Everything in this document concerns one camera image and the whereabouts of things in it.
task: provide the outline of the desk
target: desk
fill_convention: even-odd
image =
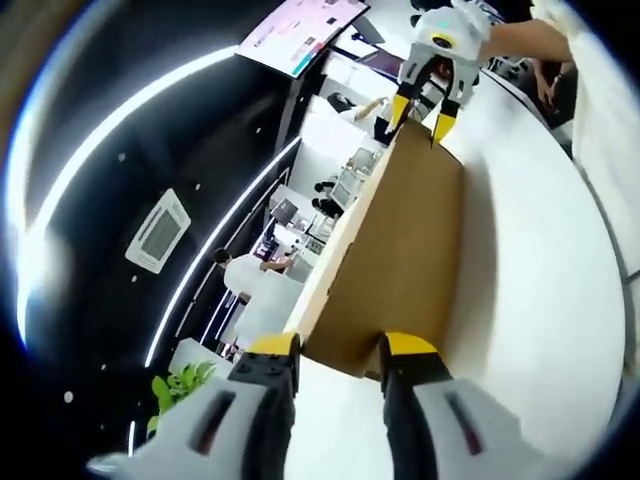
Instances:
[[[488,76],[443,146],[467,172],[447,361],[516,413],[534,445],[575,458],[599,440],[622,371],[622,288],[603,219],[551,133]]]

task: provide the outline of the black ceiling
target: black ceiling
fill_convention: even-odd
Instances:
[[[47,112],[29,181],[31,220],[75,149],[114,109],[178,66],[239,43],[280,1],[111,3],[115,8],[92,32]],[[320,63],[307,79],[317,78],[319,68]],[[137,443],[144,439],[144,422],[155,408],[151,378],[166,372],[179,338],[203,332],[211,305],[224,292],[220,274],[214,273],[175,337],[212,264],[209,258],[196,269],[150,368],[144,368],[160,318],[209,233],[282,147],[277,143],[299,131],[310,99],[303,85],[241,57],[224,60],[136,110],[98,145],[72,180],[50,224],[69,253],[68,288],[55,303],[31,301],[27,317],[28,352],[39,377],[35,387],[46,404],[47,426],[72,462],[79,465],[92,455],[123,451],[131,420],[141,426]],[[287,102],[296,106],[283,117]],[[284,136],[283,122],[285,127],[289,123]],[[230,240],[294,157],[295,150],[265,178],[213,247]],[[124,252],[167,188],[175,190],[192,224],[155,275],[126,260]],[[251,217],[233,249],[249,248],[262,229],[261,217]],[[63,401],[67,391],[74,394],[71,403]]]

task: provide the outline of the white countertop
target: white countertop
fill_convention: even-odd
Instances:
[[[551,134],[488,77],[444,146],[468,176],[446,361],[517,414],[527,440],[575,458],[600,438],[622,367],[604,223]],[[391,478],[378,386],[304,360],[285,478]]]

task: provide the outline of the cardboard box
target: cardboard box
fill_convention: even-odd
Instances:
[[[385,330],[442,346],[458,271],[464,169],[430,138],[427,128],[406,122],[337,223],[286,327],[302,335],[312,360],[375,375],[372,354]]]

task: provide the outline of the potted plant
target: potted plant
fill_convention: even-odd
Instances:
[[[215,371],[214,362],[198,365],[188,364],[177,375],[169,375],[166,382],[156,375],[151,381],[151,390],[158,399],[158,415],[147,423],[147,438],[158,428],[158,420],[163,413],[197,390]]]

